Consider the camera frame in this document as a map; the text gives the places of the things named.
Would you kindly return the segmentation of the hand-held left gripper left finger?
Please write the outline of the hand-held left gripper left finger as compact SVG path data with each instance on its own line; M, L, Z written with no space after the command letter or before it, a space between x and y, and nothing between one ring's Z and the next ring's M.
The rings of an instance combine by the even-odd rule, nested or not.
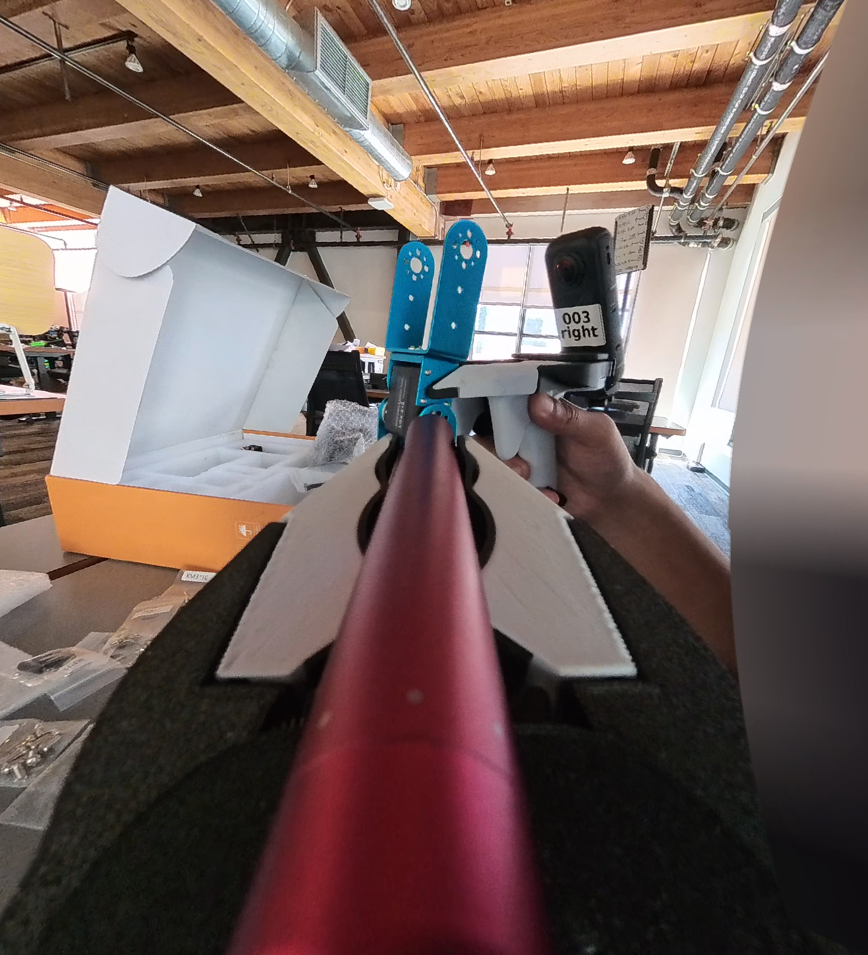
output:
M217 678L288 679L335 638L363 560L358 522L380 489L376 466L390 442L380 439L288 513Z

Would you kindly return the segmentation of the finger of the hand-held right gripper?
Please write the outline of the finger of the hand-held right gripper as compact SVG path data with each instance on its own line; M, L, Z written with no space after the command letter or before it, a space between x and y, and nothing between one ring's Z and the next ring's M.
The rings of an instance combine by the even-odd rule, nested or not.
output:
M538 388L542 362L464 363L430 384L430 399L530 395Z

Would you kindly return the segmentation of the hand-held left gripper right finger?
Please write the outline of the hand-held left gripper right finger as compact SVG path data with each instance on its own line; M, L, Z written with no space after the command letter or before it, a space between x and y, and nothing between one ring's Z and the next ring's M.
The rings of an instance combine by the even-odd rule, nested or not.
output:
M532 654L542 681L634 678L631 654L565 513L474 440L474 490L496 526L483 570L495 629Z

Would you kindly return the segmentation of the blue toy robot arm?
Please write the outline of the blue toy robot arm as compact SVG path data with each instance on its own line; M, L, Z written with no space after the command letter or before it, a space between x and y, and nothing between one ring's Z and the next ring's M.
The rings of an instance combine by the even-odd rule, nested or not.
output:
M473 221L459 221L447 232L434 283L434 260L420 243L404 245L396 261L385 347L390 354L389 394L379 410L378 436L404 438L411 422L423 415L447 419L458 436L450 389L436 397L440 379L467 360L475 331L487 261L487 240ZM437 288L432 319L427 312Z

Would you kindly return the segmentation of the red electric screwdriver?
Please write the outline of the red electric screwdriver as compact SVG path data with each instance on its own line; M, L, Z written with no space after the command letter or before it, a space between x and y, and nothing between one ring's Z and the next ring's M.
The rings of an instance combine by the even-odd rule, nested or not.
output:
M392 472L228 953L549 953L452 428Z

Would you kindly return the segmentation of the person's right forearm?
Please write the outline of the person's right forearm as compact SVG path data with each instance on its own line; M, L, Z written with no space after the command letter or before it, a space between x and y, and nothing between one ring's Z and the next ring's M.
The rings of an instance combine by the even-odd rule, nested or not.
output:
M569 513L593 528L738 676L729 560L654 479L633 468L593 496L561 477Z

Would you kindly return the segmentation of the person's right hand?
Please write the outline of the person's right hand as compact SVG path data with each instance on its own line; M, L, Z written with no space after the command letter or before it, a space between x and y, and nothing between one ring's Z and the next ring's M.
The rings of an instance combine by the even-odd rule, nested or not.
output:
M595 526L643 477L615 424L602 412L542 392L529 398L527 408L532 422L555 438L557 476L538 489Z

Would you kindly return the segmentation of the clear bag with white label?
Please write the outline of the clear bag with white label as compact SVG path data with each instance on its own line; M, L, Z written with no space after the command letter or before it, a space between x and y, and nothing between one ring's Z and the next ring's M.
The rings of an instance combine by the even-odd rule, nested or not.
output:
M129 667L181 607L193 599L214 576L215 573L209 571L180 571L174 583L162 595L133 608L122 625L108 638L101 653Z

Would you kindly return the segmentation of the hanging white note board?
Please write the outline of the hanging white note board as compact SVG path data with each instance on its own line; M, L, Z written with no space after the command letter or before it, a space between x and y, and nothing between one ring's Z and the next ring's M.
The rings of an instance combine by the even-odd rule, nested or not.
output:
M647 268L654 231L655 207L647 205L617 216L614 226L613 260L617 274Z

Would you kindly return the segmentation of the bubble wrap bag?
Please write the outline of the bubble wrap bag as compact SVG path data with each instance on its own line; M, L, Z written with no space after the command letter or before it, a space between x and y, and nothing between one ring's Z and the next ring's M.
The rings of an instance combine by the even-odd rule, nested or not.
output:
M378 439L378 411L351 401L329 401L312 445L310 465L345 463L362 455Z

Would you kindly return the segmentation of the clear bag of black parts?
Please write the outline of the clear bag of black parts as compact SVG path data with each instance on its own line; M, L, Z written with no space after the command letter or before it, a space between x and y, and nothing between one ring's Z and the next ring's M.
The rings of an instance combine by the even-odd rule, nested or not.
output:
M58 710L68 710L126 673L126 666L103 652L112 636L90 632L77 645L23 660L3 676L47 695Z

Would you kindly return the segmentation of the orange and white cardboard box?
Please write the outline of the orange and white cardboard box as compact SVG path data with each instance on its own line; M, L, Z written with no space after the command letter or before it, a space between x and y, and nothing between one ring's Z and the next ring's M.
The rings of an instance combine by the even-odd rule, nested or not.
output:
M303 498L291 436L349 297L110 188L46 479L68 551L221 569Z

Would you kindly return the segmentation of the grey ceiling pipes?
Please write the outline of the grey ceiling pipes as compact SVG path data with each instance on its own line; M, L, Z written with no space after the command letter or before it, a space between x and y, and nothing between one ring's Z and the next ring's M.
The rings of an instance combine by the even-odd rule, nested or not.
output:
M684 235L685 225L698 225L705 218L843 4L842 1L817 2L804 24L796 29L802 2L776 3L749 54L732 98L671 211L673 233Z

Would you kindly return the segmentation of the clear bag of silver screws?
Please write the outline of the clear bag of silver screws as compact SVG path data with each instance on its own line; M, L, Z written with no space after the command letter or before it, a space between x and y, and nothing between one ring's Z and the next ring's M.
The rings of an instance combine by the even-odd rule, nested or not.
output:
M0 787L22 788L38 778L91 727L86 720L0 722Z

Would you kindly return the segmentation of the silver ventilation duct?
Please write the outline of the silver ventilation duct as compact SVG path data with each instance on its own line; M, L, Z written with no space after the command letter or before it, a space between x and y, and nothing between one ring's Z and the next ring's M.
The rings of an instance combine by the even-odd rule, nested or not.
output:
M318 10L310 12L307 31L275 2L217 1L215 6L395 181L411 176L411 157L371 110L371 79Z

